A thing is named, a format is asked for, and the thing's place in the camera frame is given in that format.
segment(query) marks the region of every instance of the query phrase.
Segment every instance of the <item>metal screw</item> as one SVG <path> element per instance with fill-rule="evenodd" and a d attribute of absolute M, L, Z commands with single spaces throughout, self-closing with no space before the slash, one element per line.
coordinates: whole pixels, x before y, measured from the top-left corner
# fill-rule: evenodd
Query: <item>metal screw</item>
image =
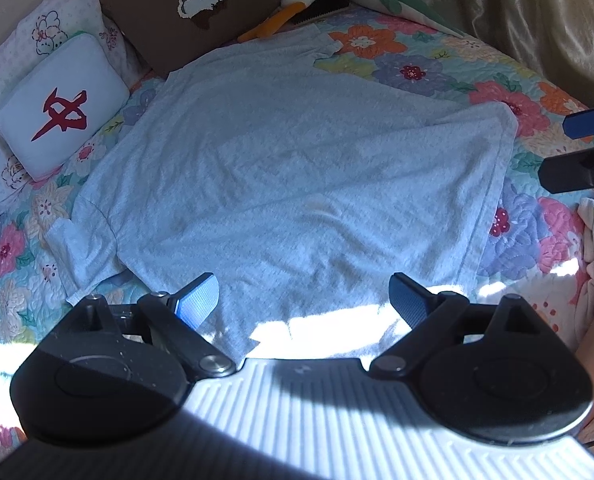
<path fill-rule="evenodd" d="M 221 374 L 231 367 L 231 360 L 223 355 L 206 355 L 199 361 L 199 366 L 210 374 Z"/>
<path fill-rule="evenodd" d="M 406 368 L 406 360 L 397 355 L 382 355 L 373 361 L 373 364 L 388 374 L 396 374 Z"/>

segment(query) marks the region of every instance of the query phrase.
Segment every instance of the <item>pink flower pattern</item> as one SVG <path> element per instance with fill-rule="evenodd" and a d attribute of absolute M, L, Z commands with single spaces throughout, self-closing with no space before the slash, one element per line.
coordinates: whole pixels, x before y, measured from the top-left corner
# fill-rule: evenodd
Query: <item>pink flower pattern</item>
<path fill-rule="evenodd" d="M 26 239 L 14 223 L 8 224 L 0 238 L 0 277 L 16 269 L 16 258 L 24 254 Z"/>
<path fill-rule="evenodd" d="M 24 430 L 21 428 L 7 428 L 0 425 L 0 447 L 10 449 L 14 445 L 18 446 L 27 440 Z"/>
<path fill-rule="evenodd" d="M 84 177 L 90 173 L 91 163 L 95 160 L 100 160 L 106 155 L 106 145 L 103 144 L 103 138 L 96 135 L 88 140 L 74 156 L 70 158 L 67 173 L 77 173 L 78 176 Z"/>
<path fill-rule="evenodd" d="M 437 33 L 434 28 L 426 27 L 426 25 L 422 25 L 421 23 L 411 22 L 404 18 L 397 18 L 386 14 L 381 14 L 375 21 L 382 25 L 386 25 L 386 27 L 393 32 L 401 32 L 402 34 L 407 34 L 409 36 L 412 36 L 416 32 L 424 32 L 425 34 Z"/>
<path fill-rule="evenodd" d="M 522 92 L 509 92 L 495 81 L 475 83 L 474 87 L 476 90 L 468 94 L 471 104 L 498 101 L 508 105 L 517 117 L 517 137 L 531 137 L 535 131 L 542 132 L 551 125 L 541 107 Z"/>
<path fill-rule="evenodd" d="M 581 247 L 581 239 L 584 232 L 584 222 L 577 214 L 572 212 L 563 203 L 553 198 L 541 197 L 537 202 L 544 211 L 544 221 L 548 225 L 551 236 L 540 240 L 540 256 L 538 267 L 541 272 L 547 274 L 559 263 L 577 258 L 579 269 L 575 273 L 577 283 L 576 293 L 570 298 L 568 304 L 575 305 L 580 298 L 581 287 L 588 280 L 586 263 L 579 251 L 570 254 L 570 247 Z"/>
<path fill-rule="evenodd" d="M 31 180 L 30 185 L 32 186 L 32 188 L 34 190 L 42 189 L 42 187 L 45 186 L 53 176 L 59 174 L 59 171 L 61 171 L 61 168 L 63 168 L 63 164 L 61 166 L 59 166 L 59 168 L 55 168 L 51 174 L 42 178 L 41 180 Z"/>

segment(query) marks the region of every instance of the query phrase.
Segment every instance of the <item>purple flower pattern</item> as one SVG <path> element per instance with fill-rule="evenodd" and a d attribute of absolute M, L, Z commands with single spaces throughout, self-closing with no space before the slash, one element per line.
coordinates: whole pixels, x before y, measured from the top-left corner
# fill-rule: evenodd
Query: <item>purple flower pattern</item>
<path fill-rule="evenodd" d="M 450 90 L 455 79 L 443 74 L 442 63 L 424 56 L 384 54 L 375 58 L 373 76 L 383 84 L 413 94 L 431 97 L 435 92 Z"/>
<path fill-rule="evenodd" d="M 139 104 L 135 106 L 128 106 L 123 111 L 123 123 L 128 126 L 135 126 L 139 118 L 146 112 L 148 105 L 151 104 L 151 101 L 155 98 L 157 92 L 150 88 L 145 90 L 139 96 Z"/>
<path fill-rule="evenodd" d="M 539 240 L 549 236 L 548 225 L 536 198 L 518 193 L 509 179 L 504 180 L 500 208 L 508 214 L 509 229 L 491 229 L 478 274 L 499 272 L 503 278 L 519 280 L 537 265 Z"/>

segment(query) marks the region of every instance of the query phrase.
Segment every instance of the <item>orange flower pattern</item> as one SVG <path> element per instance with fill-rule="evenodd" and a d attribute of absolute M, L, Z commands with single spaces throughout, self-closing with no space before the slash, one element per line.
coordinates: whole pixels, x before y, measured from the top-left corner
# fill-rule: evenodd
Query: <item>orange flower pattern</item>
<path fill-rule="evenodd" d="M 545 81 L 539 82 L 537 86 L 544 92 L 544 95 L 539 99 L 540 104 L 553 114 L 568 115 L 586 110 L 582 103 L 569 96 L 561 88 L 549 85 Z"/>
<path fill-rule="evenodd" d="M 386 52 L 398 54 L 408 50 L 403 43 L 395 41 L 395 33 L 388 28 L 373 28 L 370 25 L 353 25 L 348 32 L 331 32 L 329 36 L 344 45 L 340 54 L 352 52 L 357 57 L 375 59 Z"/>

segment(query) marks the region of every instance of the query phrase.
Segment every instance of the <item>bedspread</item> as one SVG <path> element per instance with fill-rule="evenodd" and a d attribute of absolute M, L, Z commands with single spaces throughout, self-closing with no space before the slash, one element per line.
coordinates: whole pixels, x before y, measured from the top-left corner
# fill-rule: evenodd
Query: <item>bedspread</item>
<path fill-rule="evenodd" d="M 594 146 L 594 137 L 570 140 L 562 131 L 564 116 L 583 105 L 474 38 L 447 36 L 360 7 L 317 25 L 343 43 L 332 58 L 315 62 L 322 70 L 463 104 L 500 101 L 511 108 L 519 122 L 514 154 L 495 218 L 490 219 L 471 299 L 497 301 L 504 293 L 518 292 L 574 348 L 579 337 L 574 306 L 587 279 L 581 251 L 583 222 L 575 211 L 580 198 L 594 192 L 551 196 L 539 186 L 536 172 L 546 156 Z M 160 84 L 157 78 L 143 81 L 117 117 L 58 173 L 27 186 L 13 210 L 0 216 L 0 458 L 24 438 L 8 396 L 10 377 L 69 310 L 43 235 L 54 218 L 69 216 L 90 171 L 129 133 Z M 98 291 L 109 303 L 128 303 L 146 288 L 125 271 L 106 280 Z"/>

